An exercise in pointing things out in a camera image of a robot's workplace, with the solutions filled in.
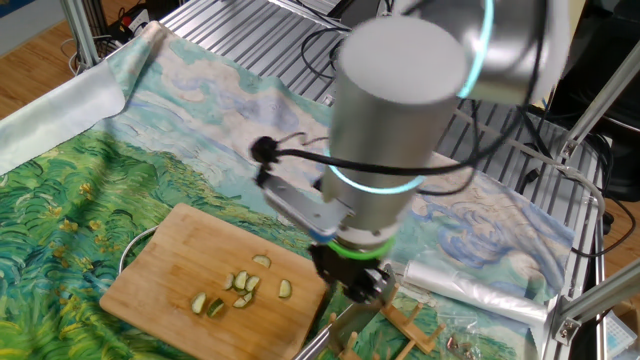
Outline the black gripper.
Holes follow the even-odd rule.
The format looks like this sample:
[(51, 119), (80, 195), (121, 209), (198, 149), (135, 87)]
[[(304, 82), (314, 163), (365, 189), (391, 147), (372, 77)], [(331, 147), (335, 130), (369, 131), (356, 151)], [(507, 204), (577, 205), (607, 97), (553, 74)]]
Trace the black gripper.
[(312, 261), (318, 275), (328, 284), (342, 284), (343, 294), (355, 303), (386, 304), (391, 299), (396, 278), (379, 259), (358, 260), (340, 255), (328, 245), (311, 245)]

